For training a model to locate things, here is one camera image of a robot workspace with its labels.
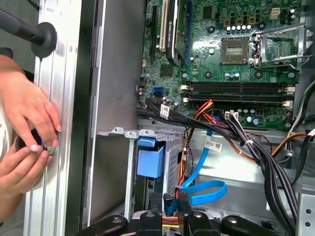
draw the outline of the hand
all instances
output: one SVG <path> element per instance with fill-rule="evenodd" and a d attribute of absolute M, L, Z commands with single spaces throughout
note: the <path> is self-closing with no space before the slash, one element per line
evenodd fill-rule
<path fill-rule="evenodd" d="M 15 144 L 0 162 L 0 196 L 12 198 L 27 193 L 37 183 L 52 157 L 42 147 L 32 152 L 24 147 L 18 152 Z"/>
<path fill-rule="evenodd" d="M 45 146 L 58 146 L 57 131 L 61 131 L 60 118 L 39 87 L 27 80 L 22 72 L 0 74 L 0 100 L 13 129 L 25 144 L 38 151 L 40 146 L 33 138 L 26 120 L 38 131 Z"/>

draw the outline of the pcie slot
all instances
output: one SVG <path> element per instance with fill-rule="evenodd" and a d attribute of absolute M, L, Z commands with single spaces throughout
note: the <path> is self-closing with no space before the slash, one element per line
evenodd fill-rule
<path fill-rule="evenodd" d="M 150 42 L 150 57 L 151 61 L 155 60 L 157 49 L 157 29 L 158 29 L 158 7 L 152 7 L 152 24 L 151 24 L 151 42 Z"/>
<path fill-rule="evenodd" d="M 162 17 L 161 17 L 161 31 L 159 35 L 159 49 L 162 52 L 166 50 L 166 30 L 167 30 L 167 16 L 168 16 L 169 0 L 163 0 Z"/>
<path fill-rule="evenodd" d="M 166 37 L 166 58 L 168 59 L 171 65 L 177 67 L 180 67 L 182 64 L 182 60 L 175 48 L 177 39 L 179 1 L 180 0 L 170 0 L 167 15 L 168 29 Z"/>
<path fill-rule="evenodd" d="M 190 66 L 189 51 L 190 51 L 190 34 L 191 34 L 191 22 L 192 22 L 192 1 L 188 2 L 188 20 L 187 20 L 187 36 L 186 36 L 186 52 L 185 52 L 185 64 Z"/>

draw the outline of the white sticker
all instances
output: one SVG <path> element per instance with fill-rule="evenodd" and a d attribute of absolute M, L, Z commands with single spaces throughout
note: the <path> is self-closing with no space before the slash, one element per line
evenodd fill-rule
<path fill-rule="evenodd" d="M 308 133 L 308 135 L 314 136 L 315 135 L 315 129 L 313 129 L 310 133 Z"/>
<path fill-rule="evenodd" d="M 168 119 L 169 107 L 162 104 L 162 105 L 161 105 L 161 111 L 160 111 L 159 115 L 160 115 L 162 118 L 164 118 L 164 119 Z"/>
<path fill-rule="evenodd" d="M 205 142 L 205 148 L 221 152 L 222 144 L 212 141 L 211 137 L 207 135 L 206 136 L 206 142 Z"/>

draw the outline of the yellow wire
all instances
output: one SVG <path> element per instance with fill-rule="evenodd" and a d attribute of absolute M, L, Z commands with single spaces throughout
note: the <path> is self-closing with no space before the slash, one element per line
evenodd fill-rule
<path fill-rule="evenodd" d="M 163 227 L 179 228 L 179 225 L 163 225 Z"/>

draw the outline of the ram slot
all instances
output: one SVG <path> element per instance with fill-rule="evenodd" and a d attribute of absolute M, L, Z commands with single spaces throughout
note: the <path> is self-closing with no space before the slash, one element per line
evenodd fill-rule
<path fill-rule="evenodd" d="M 284 84 L 279 83 L 193 83 L 190 89 L 195 92 L 240 92 L 240 93 L 282 93 Z"/>
<path fill-rule="evenodd" d="M 186 94 L 190 102 L 203 102 L 212 99 L 218 103 L 262 103 L 281 106 L 287 101 L 284 96 L 237 95 L 237 94 Z"/>

